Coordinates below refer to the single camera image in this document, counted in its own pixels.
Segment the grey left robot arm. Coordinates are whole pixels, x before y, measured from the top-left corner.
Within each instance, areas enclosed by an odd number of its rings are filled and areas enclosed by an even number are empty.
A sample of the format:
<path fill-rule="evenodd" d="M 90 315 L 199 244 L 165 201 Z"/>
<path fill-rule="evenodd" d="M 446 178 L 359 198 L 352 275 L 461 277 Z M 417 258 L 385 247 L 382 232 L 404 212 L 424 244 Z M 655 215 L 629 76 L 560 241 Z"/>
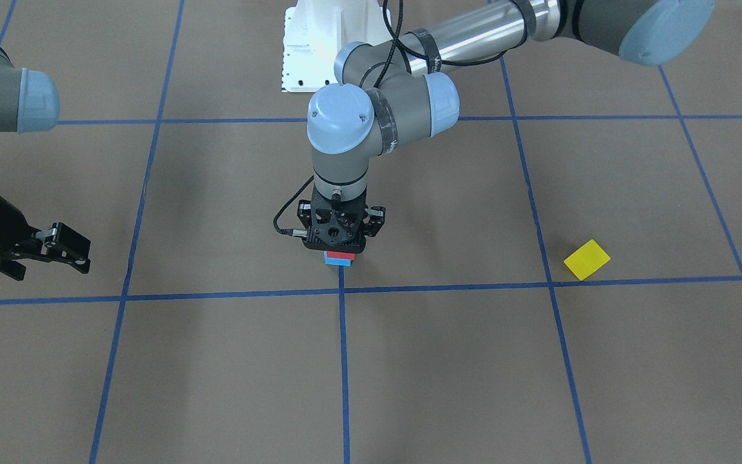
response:
<path fill-rule="evenodd" d="M 493 1 L 387 41 L 346 44 L 334 81 L 307 106 L 312 198 L 300 200 L 299 229 L 277 228 L 309 249 L 360 252 L 382 229 L 384 208 L 367 203 L 372 158 L 426 140 L 459 120 L 450 73 L 498 61 L 528 41 L 568 38 L 642 66 L 665 64 L 701 34 L 712 1 Z"/>

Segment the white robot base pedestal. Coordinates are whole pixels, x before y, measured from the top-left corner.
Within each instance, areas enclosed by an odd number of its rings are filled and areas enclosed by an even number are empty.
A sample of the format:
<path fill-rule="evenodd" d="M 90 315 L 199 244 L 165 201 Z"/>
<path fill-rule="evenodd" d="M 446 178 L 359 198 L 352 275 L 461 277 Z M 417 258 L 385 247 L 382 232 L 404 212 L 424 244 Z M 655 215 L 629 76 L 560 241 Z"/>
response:
<path fill-rule="evenodd" d="M 334 62 L 347 44 L 390 36 L 391 13 L 379 1 L 298 1 L 285 10 L 281 91 L 316 92 L 336 82 Z"/>

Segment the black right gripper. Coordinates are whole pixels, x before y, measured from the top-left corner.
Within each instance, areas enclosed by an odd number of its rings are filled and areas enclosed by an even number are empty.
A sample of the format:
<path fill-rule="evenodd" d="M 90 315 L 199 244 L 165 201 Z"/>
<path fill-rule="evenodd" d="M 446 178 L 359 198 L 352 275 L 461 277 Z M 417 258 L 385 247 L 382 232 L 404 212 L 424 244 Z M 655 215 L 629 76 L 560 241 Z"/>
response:
<path fill-rule="evenodd" d="M 20 209 L 0 196 L 0 273 L 15 281 L 24 281 L 26 267 L 12 258 L 11 252 L 21 242 L 35 235 L 50 262 L 68 264 L 82 274 L 91 267 L 91 240 L 65 223 L 53 223 L 50 229 L 39 230 L 29 225 Z"/>

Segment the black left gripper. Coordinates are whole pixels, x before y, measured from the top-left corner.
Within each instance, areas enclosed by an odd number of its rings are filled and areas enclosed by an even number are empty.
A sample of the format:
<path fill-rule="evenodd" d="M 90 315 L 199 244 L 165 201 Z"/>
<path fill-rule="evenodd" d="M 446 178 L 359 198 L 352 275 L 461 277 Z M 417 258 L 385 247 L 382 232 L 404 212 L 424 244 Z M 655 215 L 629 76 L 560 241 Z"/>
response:
<path fill-rule="evenodd" d="M 298 202 L 298 219 L 301 226 L 310 234 L 312 228 L 327 233 L 332 228 L 340 232 L 356 233 L 363 221 L 363 235 L 375 237 L 383 228 L 386 209 L 382 206 L 366 208 L 367 193 L 363 191 L 352 200 L 333 202 L 314 190 L 311 202 Z"/>

